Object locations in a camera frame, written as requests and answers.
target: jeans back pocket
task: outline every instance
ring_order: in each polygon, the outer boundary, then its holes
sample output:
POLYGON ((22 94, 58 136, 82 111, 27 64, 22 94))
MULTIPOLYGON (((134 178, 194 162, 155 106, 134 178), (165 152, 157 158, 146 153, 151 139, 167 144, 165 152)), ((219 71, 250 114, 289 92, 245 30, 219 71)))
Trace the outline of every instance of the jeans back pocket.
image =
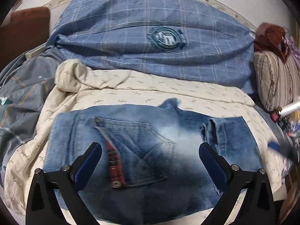
POLYGON ((120 154, 128 186, 140 186, 167 177, 174 142, 148 123, 95 118, 95 128, 120 154))

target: blue denim jeans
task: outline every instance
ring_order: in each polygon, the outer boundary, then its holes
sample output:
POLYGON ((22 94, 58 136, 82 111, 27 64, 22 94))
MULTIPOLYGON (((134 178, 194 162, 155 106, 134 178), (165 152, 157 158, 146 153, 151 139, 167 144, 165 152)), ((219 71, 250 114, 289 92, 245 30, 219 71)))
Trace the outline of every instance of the blue denim jeans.
POLYGON ((125 104, 61 113, 44 170, 72 164, 98 142, 102 157, 79 192, 96 219, 153 224, 212 208, 220 195, 199 158, 199 145, 207 141, 229 164, 257 171, 263 166, 257 144, 242 117, 212 118, 177 105, 169 99, 159 107, 125 104), (111 188, 106 140, 120 155, 127 189, 111 188))

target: gray comforter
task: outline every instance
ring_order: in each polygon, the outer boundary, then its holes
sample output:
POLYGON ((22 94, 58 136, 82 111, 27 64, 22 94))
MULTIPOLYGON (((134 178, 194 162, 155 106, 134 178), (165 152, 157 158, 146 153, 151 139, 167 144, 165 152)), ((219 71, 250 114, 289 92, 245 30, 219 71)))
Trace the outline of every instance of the gray comforter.
POLYGON ((30 60, 24 54, 0 73, 0 185, 14 151, 35 136, 43 104, 54 87, 57 66, 64 61, 56 48, 30 60))

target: blue gripper pad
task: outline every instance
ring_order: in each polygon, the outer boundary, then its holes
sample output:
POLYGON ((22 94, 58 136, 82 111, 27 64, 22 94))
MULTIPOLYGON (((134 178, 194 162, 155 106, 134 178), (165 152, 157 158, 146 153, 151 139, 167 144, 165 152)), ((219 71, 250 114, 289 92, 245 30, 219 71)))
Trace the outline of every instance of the blue gripper pad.
POLYGON ((223 157, 218 156, 208 143, 202 143, 200 145, 199 157, 216 188, 220 191, 225 191, 228 186, 228 176, 217 161, 217 158, 219 159, 223 157))
POLYGON ((78 171, 74 175, 73 186, 76 191, 80 191, 85 188, 95 167, 97 166, 101 158, 101 145, 97 142, 93 142, 92 145, 82 155, 82 157, 84 157, 85 154, 89 152, 82 165, 79 167, 78 171))

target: denim fabric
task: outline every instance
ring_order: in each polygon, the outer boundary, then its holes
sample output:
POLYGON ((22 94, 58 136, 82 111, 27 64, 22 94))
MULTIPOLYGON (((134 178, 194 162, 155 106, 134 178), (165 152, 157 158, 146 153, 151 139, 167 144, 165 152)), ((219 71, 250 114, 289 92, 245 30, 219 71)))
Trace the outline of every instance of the denim fabric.
POLYGON ((252 31, 196 0, 73 0, 47 47, 98 69, 257 92, 252 31))
MULTIPOLYGON (((102 157, 80 197, 99 220, 153 224, 216 205, 220 198, 198 150, 208 141, 230 164, 257 171, 262 161, 242 117, 212 118, 177 108, 177 99, 159 107, 95 106, 60 113, 49 137, 44 170, 72 164, 92 142, 102 157), (128 189, 114 190, 105 140, 121 157, 128 189)), ((67 209, 57 193, 62 208, 67 209)))

